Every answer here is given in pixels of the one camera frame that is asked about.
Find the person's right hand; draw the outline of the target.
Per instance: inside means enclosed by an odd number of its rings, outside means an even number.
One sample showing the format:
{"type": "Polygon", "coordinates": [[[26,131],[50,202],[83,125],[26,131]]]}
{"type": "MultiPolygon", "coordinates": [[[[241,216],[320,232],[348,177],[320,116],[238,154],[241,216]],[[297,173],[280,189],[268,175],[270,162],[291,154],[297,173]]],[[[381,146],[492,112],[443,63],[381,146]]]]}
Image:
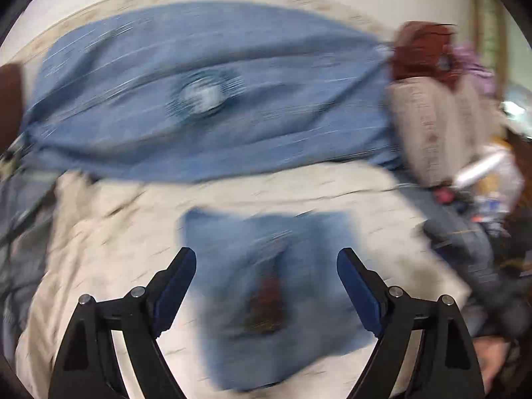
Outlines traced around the person's right hand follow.
{"type": "Polygon", "coordinates": [[[473,340],[480,366],[484,392],[488,393],[493,380],[503,367],[509,352],[509,342],[501,337],[484,336],[473,340]]]}

